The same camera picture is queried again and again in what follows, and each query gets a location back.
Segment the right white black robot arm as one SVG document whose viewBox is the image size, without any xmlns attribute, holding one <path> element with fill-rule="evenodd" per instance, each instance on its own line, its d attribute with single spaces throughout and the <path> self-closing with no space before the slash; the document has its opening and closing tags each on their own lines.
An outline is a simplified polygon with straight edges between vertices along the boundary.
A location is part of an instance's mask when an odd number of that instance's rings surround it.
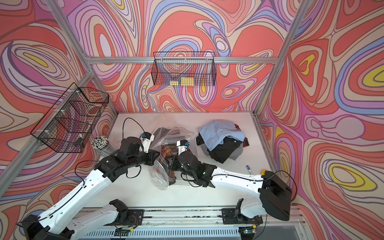
<svg viewBox="0 0 384 240">
<path fill-rule="evenodd" d="M 269 215 L 281 221 L 290 219 L 293 191 L 276 173 L 265 171 L 263 175 L 245 175 L 230 172 L 200 162 L 191 151 L 185 150 L 171 158 L 169 170 L 178 171 L 194 187 L 226 188 L 246 194 L 240 199 L 238 214 L 252 219 Z"/>
</svg>

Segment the dark grey pinstripe shirt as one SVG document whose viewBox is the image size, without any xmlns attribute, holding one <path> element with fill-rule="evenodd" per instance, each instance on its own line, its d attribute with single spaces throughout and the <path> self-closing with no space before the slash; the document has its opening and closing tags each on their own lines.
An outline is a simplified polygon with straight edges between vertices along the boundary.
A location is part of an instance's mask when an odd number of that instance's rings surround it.
<svg viewBox="0 0 384 240">
<path fill-rule="evenodd" d="M 191 141 L 195 134 L 183 127 L 173 127 L 171 129 L 158 128 L 154 132 L 155 138 L 153 141 L 154 145 L 169 145 L 176 144 L 178 141 L 187 140 Z"/>
</svg>

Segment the multicolour tartan plaid shirt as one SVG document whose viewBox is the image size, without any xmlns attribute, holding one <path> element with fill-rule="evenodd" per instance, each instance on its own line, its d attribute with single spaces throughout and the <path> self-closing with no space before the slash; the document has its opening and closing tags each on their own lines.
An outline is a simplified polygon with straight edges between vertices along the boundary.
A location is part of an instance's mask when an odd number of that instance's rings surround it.
<svg viewBox="0 0 384 240">
<path fill-rule="evenodd" d="M 168 145 L 161 145 L 161 155 L 159 158 L 159 162 L 162 164 L 163 168 L 165 169 L 169 185 L 173 185 L 176 183 L 176 177 L 175 172 L 170 170 L 171 164 L 173 162 L 174 156 L 178 155 L 178 149 L 177 145 L 175 144 L 168 144 Z"/>
</svg>

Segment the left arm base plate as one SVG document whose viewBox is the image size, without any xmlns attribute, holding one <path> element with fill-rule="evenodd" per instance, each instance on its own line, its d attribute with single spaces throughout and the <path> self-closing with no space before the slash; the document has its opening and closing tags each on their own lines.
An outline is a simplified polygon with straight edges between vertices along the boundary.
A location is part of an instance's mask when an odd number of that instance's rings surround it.
<svg viewBox="0 0 384 240">
<path fill-rule="evenodd" d="M 105 226 L 141 226 L 144 218 L 143 209 L 123 210 L 118 213 L 117 218 Z"/>
</svg>

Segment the red black plaid shirt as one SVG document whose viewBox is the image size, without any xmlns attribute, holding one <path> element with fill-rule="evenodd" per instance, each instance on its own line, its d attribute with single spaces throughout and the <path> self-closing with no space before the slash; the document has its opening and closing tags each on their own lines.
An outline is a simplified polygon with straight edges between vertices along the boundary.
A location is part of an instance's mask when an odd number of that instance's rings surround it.
<svg viewBox="0 0 384 240">
<path fill-rule="evenodd" d="M 235 124 L 235 127 L 238 131 L 242 131 L 241 128 L 239 127 L 239 125 Z M 250 144 L 249 144 L 249 141 L 248 141 L 248 138 L 245 137 L 244 140 L 243 140 L 243 147 L 246 148 L 248 147 Z"/>
</svg>

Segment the black button shirt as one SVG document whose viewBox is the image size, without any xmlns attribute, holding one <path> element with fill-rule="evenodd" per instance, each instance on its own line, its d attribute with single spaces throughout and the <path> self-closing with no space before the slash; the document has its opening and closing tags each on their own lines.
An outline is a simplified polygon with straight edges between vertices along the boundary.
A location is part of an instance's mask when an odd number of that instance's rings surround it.
<svg viewBox="0 0 384 240">
<path fill-rule="evenodd" d="M 198 146 L 201 146 L 202 151 L 206 156 L 211 157 L 211 159 L 221 164 L 229 159 L 229 156 L 236 148 L 243 144 L 241 141 L 225 137 L 223 144 L 217 145 L 212 151 L 210 151 L 200 134 L 196 138 L 196 143 Z"/>
</svg>

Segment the grey button shirt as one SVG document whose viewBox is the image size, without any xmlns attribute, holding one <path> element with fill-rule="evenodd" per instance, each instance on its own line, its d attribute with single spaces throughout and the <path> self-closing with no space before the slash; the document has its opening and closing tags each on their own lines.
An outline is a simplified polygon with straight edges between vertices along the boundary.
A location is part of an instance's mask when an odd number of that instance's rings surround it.
<svg viewBox="0 0 384 240">
<path fill-rule="evenodd" d="M 236 148 L 231 155 L 229 156 L 229 159 L 236 160 L 241 154 L 243 153 L 243 144 L 241 144 L 238 148 Z"/>
</svg>

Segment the light blue shirt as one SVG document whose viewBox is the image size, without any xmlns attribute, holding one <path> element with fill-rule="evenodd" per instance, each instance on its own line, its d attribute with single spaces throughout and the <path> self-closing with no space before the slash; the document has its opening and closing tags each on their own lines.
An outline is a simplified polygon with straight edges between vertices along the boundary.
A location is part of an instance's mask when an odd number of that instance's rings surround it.
<svg viewBox="0 0 384 240">
<path fill-rule="evenodd" d="M 228 120 L 213 120 L 200 127 L 199 134 L 209 151 L 222 145 L 226 137 L 241 142 L 246 138 L 245 133 L 238 130 L 235 123 Z"/>
</svg>

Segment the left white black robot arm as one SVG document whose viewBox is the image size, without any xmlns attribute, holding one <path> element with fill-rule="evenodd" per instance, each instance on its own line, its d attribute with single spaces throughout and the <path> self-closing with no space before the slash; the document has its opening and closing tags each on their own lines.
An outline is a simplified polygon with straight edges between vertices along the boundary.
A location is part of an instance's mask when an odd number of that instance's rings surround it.
<svg viewBox="0 0 384 240">
<path fill-rule="evenodd" d="M 108 224 L 127 221 L 128 208 L 113 200 L 100 211 L 75 218 L 75 215 L 99 192 L 115 182 L 130 168 L 152 166 L 160 155 L 151 150 L 154 135 L 145 132 L 141 137 L 127 137 L 118 150 L 97 162 L 94 169 L 63 199 L 39 215 L 28 215 L 21 222 L 28 240 L 77 240 L 87 233 Z"/>
</svg>

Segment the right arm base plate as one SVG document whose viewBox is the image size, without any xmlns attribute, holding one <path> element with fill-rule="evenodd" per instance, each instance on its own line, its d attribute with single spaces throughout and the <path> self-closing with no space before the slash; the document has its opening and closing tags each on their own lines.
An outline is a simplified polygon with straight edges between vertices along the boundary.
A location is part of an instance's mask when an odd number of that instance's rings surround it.
<svg viewBox="0 0 384 240">
<path fill-rule="evenodd" d="M 222 219 L 224 225 L 256 225 L 263 224 L 262 216 L 255 216 L 253 218 L 247 218 L 240 213 L 236 212 L 235 208 L 224 208 L 221 209 L 219 218 Z"/>
</svg>

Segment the clear plastic vacuum bag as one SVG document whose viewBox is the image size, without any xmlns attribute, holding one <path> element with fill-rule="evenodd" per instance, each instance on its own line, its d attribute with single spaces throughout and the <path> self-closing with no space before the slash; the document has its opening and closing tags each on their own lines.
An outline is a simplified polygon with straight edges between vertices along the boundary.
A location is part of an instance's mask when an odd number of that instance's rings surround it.
<svg viewBox="0 0 384 240">
<path fill-rule="evenodd" d="M 180 124 L 172 114 L 159 114 L 150 122 L 152 135 L 155 136 L 150 149 L 160 153 L 154 164 L 149 167 L 152 184 L 160 190 L 166 190 L 177 182 L 173 160 L 179 155 L 179 149 L 186 148 L 194 154 L 196 133 L 187 125 Z"/>
</svg>

